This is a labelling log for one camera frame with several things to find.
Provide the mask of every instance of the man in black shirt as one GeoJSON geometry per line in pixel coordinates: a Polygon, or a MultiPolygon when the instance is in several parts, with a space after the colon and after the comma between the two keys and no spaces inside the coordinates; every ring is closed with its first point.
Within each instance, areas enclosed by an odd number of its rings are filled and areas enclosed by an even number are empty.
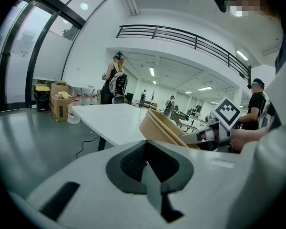
{"type": "Polygon", "coordinates": [[[265,106],[265,96],[263,94],[265,84],[261,79],[254,79],[251,84],[252,96],[249,101],[248,113],[241,116],[238,120],[243,123],[244,130],[257,130],[257,118],[261,115],[265,106]]]}

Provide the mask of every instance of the cable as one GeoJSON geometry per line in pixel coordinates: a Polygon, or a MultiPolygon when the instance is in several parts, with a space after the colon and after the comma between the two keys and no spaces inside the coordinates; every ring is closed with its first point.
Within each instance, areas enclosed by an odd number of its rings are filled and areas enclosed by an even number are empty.
{"type": "Polygon", "coordinates": [[[93,140],[91,140],[91,141],[83,141],[82,142],[82,144],[83,143],[90,143],[90,142],[93,142],[96,138],[94,138],[93,140]]]}

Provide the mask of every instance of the green floor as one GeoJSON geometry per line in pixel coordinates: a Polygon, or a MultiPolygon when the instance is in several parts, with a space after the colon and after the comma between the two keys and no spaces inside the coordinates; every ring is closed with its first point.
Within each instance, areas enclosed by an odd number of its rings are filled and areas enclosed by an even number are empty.
{"type": "MultiPolygon", "coordinates": [[[[98,135],[86,124],[55,122],[50,112],[22,109],[0,113],[0,175],[8,190],[26,198],[41,182],[76,159],[82,141],[98,135]]],[[[96,152],[84,143],[78,157],[96,152]]],[[[112,147],[108,142],[105,148],[112,147]]]]}

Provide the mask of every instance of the balcony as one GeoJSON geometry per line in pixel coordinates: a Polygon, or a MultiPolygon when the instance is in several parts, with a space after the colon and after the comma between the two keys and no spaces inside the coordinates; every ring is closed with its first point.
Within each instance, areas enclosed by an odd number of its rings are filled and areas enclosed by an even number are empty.
{"type": "Polygon", "coordinates": [[[227,67],[239,73],[248,83],[251,82],[250,66],[245,66],[226,49],[199,35],[166,26],[137,24],[120,26],[116,38],[122,37],[144,37],[183,44],[215,57],[227,67]]]}

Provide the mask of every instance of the backpack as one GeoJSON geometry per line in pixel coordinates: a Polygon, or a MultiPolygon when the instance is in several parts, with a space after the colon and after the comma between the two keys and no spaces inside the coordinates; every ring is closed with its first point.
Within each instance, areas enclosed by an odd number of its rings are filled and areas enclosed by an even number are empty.
{"type": "Polygon", "coordinates": [[[268,125],[270,125],[271,122],[271,118],[272,116],[270,114],[268,114],[268,109],[270,106],[270,99],[266,100],[266,97],[264,94],[262,94],[264,96],[264,102],[262,104],[262,111],[260,116],[257,118],[258,121],[258,129],[262,128],[262,127],[266,127],[268,125]]]}
{"type": "Polygon", "coordinates": [[[171,108],[172,108],[172,105],[173,105],[173,104],[172,104],[172,101],[169,101],[168,104],[167,104],[167,106],[166,106],[166,108],[167,108],[167,109],[171,109],[171,108]]]}
{"type": "Polygon", "coordinates": [[[124,70],[122,72],[119,72],[117,63],[113,63],[113,65],[117,73],[109,82],[109,90],[114,96],[124,95],[128,82],[127,75],[125,75],[124,70]]]}

